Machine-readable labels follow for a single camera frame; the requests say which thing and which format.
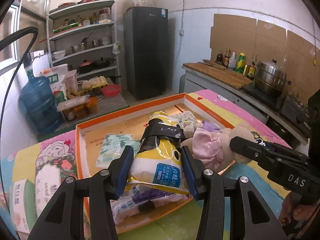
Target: white plastic bottle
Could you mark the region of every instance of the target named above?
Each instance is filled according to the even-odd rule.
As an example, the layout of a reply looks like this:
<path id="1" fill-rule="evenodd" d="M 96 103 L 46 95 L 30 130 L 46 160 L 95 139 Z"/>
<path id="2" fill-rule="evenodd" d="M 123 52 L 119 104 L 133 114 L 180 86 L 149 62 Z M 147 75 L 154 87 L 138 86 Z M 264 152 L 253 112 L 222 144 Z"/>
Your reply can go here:
<path id="1" fill-rule="evenodd" d="M 235 53 L 235 52 L 232 52 L 232 56 L 231 56 L 231 58 L 229 59 L 228 69 L 235 70 L 236 64 L 237 64 L 236 53 Z"/>

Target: metal shelf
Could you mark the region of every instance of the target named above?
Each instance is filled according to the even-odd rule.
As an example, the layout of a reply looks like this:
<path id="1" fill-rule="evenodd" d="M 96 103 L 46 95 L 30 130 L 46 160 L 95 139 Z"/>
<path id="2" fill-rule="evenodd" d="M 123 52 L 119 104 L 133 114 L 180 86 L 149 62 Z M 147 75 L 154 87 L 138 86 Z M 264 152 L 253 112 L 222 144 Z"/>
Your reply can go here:
<path id="1" fill-rule="evenodd" d="M 97 8 L 112 7 L 116 0 L 98 0 L 93 2 L 79 3 L 72 5 L 61 10 L 49 13 L 48 17 L 52 20 L 56 20 L 68 14 L 73 14 L 77 12 L 93 10 Z"/>
<path id="2" fill-rule="evenodd" d="M 54 61 L 52 62 L 52 64 L 55 64 L 55 63 L 57 63 L 57 62 L 59 62 L 59 61 L 62 61 L 62 60 L 65 60 L 65 59 L 67 59 L 67 58 L 71 58 L 71 57 L 74 57 L 74 56 L 77 56 L 77 55 L 80 55 L 80 54 L 83 54 L 83 53 L 86 53 L 86 52 L 94 51 L 94 50 L 97 50 L 97 49 L 109 48 L 109 47 L 112 48 L 112 47 L 113 47 L 113 44 L 111 44 L 111 45 L 106 45 L 106 46 L 100 46 L 100 47 L 97 47 L 97 48 L 87 49 L 87 50 L 84 50 L 84 51 L 80 51 L 80 52 L 77 52 L 77 53 L 73 53 L 73 54 L 70 54 L 70 55 L 68 55 L 68 56 L 65 56 L 65 57 L 63 57 L 63 58 L 61 58 L 61 59 L 54 60 Z"/>
<path id="3" fill-rule="evenodd" d="M 107 71 L 107 70 L 111 70 L 111 69 L 115 69 L 117 68 L 117 66 L 110 66 L 110 67 L 105 67 L 105 68 L 100 68 L 100 69 L 95 69 L 95 70 L 92 70 L 88 73 L 85 73 L 85 74 L 78 74 L 77 78 L 82 78 L 82 77 L 85 77 L 85 76 L 89 76 L 89 75 L 92 75 L 92 74 L 95 74 L 95 73 L 100 73 L 100 72 L 103 72 L 103 71 Z"/>
<path id="4" fill-rule="evenodd" d="M 84 32 L 87 30 L 93 30 L 93 29 L 99 29 L 99 28 L 103 28 L 107 25 L 112 26 L 113 24 L 115 24 L 115 22 L 108 22 L 108 23 L 96 23 L 96 24 L 90 24 L 87 26 L 82 26 L 82 27 L 76 27 L 76 28 L 72 28 L 68 31 L 65 31 L 63 33 L 57 33 L 56 35 L 52 36 L 49 38 L 50 41 L 56 41 L 62 38 L 65 38 L 69 35 L 73 35 L 76 33 L 80 33 L 80 32 Z"/>

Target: dark gray refrigerator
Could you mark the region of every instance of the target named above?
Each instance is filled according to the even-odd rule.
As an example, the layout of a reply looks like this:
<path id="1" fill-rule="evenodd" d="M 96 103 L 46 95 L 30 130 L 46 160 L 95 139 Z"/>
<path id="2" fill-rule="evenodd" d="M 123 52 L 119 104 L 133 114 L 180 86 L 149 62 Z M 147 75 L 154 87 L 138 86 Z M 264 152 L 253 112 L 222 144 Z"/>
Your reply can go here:
<path id="1" fill-rule="evenodd" d="M 128 91 L 136 99 L 163 94 L 168 64 L 168 10 L 132 7 L 124 14 L 123 25 Z"/>

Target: silver bolt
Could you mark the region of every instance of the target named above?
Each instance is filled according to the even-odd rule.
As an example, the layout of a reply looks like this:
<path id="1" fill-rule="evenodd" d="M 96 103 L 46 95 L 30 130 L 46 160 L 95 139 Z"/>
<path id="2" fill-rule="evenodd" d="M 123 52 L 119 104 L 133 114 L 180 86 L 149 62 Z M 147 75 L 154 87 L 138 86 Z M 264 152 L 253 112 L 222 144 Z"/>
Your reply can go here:
<path id="1" fill-rule="evenodd" d="M 100 175 L 101 176 L 107 176 L 107 175 L 109 175 L 109 171 L 108 170 L 102 170 L 102 171 L 100 171 Z"/>
<path id="2" fill-rule="evenodd" d="M 66 178 L 66 183 L 71 183 L 74 181 L 74 178 L 73 177 L 67 177 Z"/>
<path id="3" fill-rule="evenodd" d="M 208 176 L 211 176 L 211 175 L 213 174 L 213 171 L 207 169 L 207 170 L 204 170 L 204 174 L 205 174 L 205 175 L 208 175 Z"/>
<path id="4" fill-rule="evenodd" d="M 247 182 L 249 181 L 249 179 L 248 179 L 247 177 L 245 177 L 245 176 L 242 176 L 242 177 L 240 178 L 240 180 L 241 180 L 243 183 L 247 183 Z"/>

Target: pink stripe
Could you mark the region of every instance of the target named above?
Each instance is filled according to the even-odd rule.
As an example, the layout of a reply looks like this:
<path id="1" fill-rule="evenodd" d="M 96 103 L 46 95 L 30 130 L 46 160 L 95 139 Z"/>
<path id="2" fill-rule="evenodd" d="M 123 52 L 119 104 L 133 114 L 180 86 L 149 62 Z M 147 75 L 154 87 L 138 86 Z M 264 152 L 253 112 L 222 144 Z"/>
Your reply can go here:
<path id="1" fill-rule="evenodd" d="M 276 133 L 274 133 L 270 128 L 268 128 L 265 124 L 260 122 L 257 118 L 253 117 L 247 111 L 243 110 L 239 106 L 235 105 L 231 101 L 222 101 L 218 98 L 218 94 L 211 90 L 200 90 L 195 92 L 197 95 L 201 96 L 212 102 L 214 105 L 219 106 L 239 118 L 246 121 L 250 124 L 256 132 L 258 132 L 261 136 L 267 137 L 269 142 L 279 143 L 283 146 L 290 147 L 283 139 L 281 139 Z"/>

